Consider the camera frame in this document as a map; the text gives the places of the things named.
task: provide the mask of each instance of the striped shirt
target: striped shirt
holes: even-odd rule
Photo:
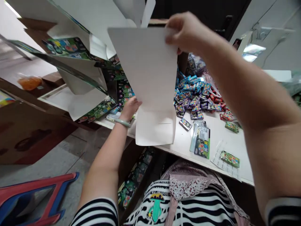
[[[164,225],[170,204],[169,180],[153,182],[140,206],[124,225]],[[301,225],[301,199],[284,197],[271,200],[266,209],[268,225]],[[225,191],[209,185],[200,194],[178,202],[173,225],[235,225],[234,209]],[[109,198],[94,199],[76,213],[71,226],[118,226],[115,203]]]

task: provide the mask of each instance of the black and white striped sleeve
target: black and white striped sleeve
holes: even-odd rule
[[[118,226],[117,208],[113,200],[98,198],[82,206],[75,214],[70,226],[81,225]]]
[[[266,206],[265,221],[269,226],[301,225],[301,197],[271,199]]]

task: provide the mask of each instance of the pink lace apron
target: pink lace apron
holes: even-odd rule
[[[179,159],[161,177],[162,180],[170,181],[169,189],[171,193],[169,213],[165,220],[165,226],[172,225],[178,201],[201,193],[210,184],[215,184],[221,190],[226,191],[234,209],[237,225],[251,225],[250,217],[236,204],[223,179],[209,169],[200,168],[198,165]]]

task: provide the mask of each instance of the plastic bag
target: plastic bag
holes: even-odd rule
[[[24,90],[31,91],[37,88],[41,83],[42,79],[40,77],[28,76],[22,73],[18,73],[19,79],[18,83],[22,86]]]
[[[201,77],[205,71],[207,71],[205,62],[199,56],[189,53],[185,75]]]
[[[288,93],[293,96],[301,91],[301,71],[292,71],[292,78],[281,83]]]

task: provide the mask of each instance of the hand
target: hand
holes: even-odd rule
[[[214,46],[215,41],[221,39],[216,33],[202,24],[191,12],[178,13],[170,17],[167,27],[179,32],[166,37],[166,43],[178,46],[178,54],[192,52],[201,55],[202,47]]]
[[[135,96],[131,97],[131,99],[125,103],[119,119],[123,121],[130,121],[141,104],[142,101],[138,101]]]

